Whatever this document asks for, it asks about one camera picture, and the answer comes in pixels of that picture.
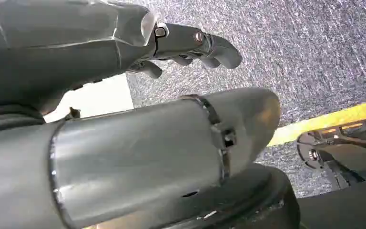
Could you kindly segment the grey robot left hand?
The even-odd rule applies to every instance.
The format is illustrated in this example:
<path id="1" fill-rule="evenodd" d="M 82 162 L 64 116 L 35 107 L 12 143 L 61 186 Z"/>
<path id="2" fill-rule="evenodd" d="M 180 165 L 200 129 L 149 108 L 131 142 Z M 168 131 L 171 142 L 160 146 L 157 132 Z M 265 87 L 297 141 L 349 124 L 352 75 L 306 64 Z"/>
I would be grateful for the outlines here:
<path id="1" fill-rule="evenodd" d="M 280 103 L 237 88 L 46 123 L 70 90 L 152 60 L 241 63 L 226 39 L 123 0 L 0 0 L 0 229 L 82 229 L 226 184 L 267 146 Z"/>

